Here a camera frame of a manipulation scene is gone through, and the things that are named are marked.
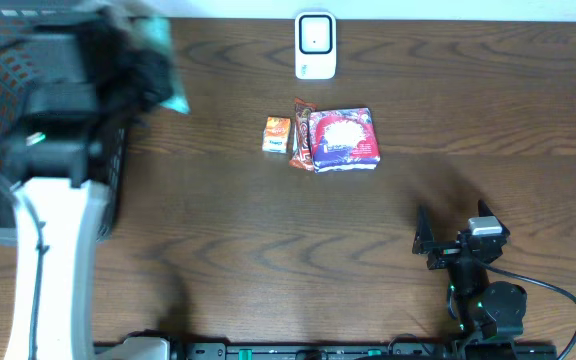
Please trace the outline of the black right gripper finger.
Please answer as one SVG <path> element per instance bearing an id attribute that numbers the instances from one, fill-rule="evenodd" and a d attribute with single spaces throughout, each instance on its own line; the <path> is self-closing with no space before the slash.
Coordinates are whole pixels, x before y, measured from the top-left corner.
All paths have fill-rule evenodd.
<path id="1" fill-rule="evenodd" d="M 427 212 L 423 206 L 419 206 L 412 253 L 417 255 L 427 254 L 433 249 L 434 245 L 435 239 Z"/>
<path id="2" fill-rule="evenodd" d="M 478 217 L 488 225 L 502 225 L 498 217 L 494 215 L 490 207 L 483 199 L 477 202 Z"/>

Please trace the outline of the teal snack packet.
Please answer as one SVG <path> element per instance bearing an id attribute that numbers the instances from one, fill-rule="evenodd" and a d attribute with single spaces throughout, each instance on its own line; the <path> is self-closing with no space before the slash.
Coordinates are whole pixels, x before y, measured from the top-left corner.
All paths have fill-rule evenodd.
<path id="1" fill-rule="evenodd" d="M 136 17 L 132 20 L 132 34 L 140 45 L 162 54 L 169 62 L 169 81 L 173 92 L 161 105 L 177 113 L 189 115 L 191 109 L 174 59 L 175 48 L 170 21 L 160 16 Z"/>

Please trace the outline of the red purple rice packet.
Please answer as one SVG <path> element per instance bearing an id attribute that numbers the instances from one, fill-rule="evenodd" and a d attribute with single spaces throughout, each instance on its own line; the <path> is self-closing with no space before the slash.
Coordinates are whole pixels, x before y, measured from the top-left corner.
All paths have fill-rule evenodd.
<path id="1" fill-rule="evenodd" d="M 368 108 L 311 113 L 309 142 L 316 173 L 374 170 L 381 160 Z"/>

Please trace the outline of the orange chocolate bar wrapper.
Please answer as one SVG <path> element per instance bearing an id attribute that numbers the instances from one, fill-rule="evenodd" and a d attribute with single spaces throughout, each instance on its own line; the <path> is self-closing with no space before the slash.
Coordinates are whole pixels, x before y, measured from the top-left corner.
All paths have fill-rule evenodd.
<path id="1" fill-rule="evenodd" d="M 295 99 L 293 154 L 289 165 L 306 171 L 314 170 L 309 140 L 309 116 L 315 110 L 316 105 L 314 103 L 308 103 L 299 98 Z"/>

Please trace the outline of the small orange box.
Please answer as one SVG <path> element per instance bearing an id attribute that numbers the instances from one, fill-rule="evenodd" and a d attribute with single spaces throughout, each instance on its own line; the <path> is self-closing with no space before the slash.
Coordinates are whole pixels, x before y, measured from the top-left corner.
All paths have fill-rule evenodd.
<path id="1" fill-rule="evenodd" d="M 285 154 L 288 150 L 292 121 L 284 117 L 268 117 L 263 131 L 262 150 Z"/>

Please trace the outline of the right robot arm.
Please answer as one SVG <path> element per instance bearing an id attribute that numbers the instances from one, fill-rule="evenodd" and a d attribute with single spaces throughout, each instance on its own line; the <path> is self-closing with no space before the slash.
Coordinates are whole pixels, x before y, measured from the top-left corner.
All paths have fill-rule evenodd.
<path id="1" fill-rule="evenodd" d="M 462 334 L 451 341 L 446 355 L 453 359 L 515 359 L 514 338 L 524 331 L 527 294 L 523 287 L 489 280 L 487 267 L 502 254 L 510 231 L 486 203 L 456 239 L 435 239 L 424 208 L 417 210 L 412 252 L 427 257 L 430 270 L 449 276 L 447 307 Z"/>

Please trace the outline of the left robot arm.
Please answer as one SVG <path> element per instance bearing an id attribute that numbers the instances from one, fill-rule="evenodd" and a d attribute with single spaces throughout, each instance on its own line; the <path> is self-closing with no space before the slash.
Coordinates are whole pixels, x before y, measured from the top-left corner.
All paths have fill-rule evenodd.
<path id="1" fill-rule="evenodd" d="M 34 26 L 41 68 L 5 134 L 17 269 L 9 359 L 93 359 L 97 242 L 107 236 L 130 123 L 173 92 L 168 59 L 95 15 Z"/>

